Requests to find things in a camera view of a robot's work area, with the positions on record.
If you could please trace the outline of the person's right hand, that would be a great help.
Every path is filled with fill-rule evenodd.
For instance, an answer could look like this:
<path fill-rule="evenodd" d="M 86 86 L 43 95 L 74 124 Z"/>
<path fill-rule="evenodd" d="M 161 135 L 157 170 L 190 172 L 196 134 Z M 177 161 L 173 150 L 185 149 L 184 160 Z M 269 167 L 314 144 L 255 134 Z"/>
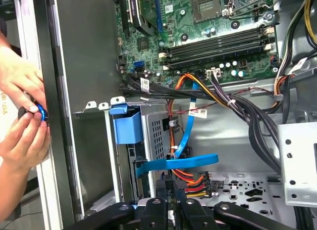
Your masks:
<path fill-rule="evenodd" d="M 45 158 L 50 142 L 50 129 L 41 120 L 41 114 L 24 114 L 0 143 L 1 168 L 18 173 L 28 172 Z"/>

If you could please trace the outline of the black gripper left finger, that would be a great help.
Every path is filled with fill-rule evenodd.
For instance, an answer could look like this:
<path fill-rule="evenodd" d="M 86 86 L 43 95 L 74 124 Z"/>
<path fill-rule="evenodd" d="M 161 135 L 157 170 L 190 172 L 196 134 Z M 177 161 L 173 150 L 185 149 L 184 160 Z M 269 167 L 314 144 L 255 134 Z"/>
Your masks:
<path fill-rule="evenodd" d="M 146 205 L 136 208 L 119 202 L 80 220 L 66 230 L 166 230 L 168 204 L 159 198 L 145 199 Z"/>

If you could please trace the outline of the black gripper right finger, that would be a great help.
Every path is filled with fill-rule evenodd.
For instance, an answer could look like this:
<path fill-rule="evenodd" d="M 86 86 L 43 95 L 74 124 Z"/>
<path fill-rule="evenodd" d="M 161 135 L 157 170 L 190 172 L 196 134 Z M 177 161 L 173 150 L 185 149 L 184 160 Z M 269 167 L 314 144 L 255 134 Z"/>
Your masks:
<path fill-rule="evenodd" d="M 252 212 L 230 202 L 220 202 L 213 207 L 213 215 L 206 212 L 196 199 L 180 202 L 184 219 L 191 230 L 290 230 L 291 227 Z"/>

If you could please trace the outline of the person's left hand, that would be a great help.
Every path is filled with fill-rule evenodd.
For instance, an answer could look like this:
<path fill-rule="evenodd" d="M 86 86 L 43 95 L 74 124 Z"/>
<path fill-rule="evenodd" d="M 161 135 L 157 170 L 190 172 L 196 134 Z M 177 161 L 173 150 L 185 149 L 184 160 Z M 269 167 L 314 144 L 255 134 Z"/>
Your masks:
<path fill-rule="evenodd" d="M 28 94 L 43 108 L 47 107 L 41 70 L 4 45 L 0 46 L 0 90 L 31 112 L 38 108 Z"/>

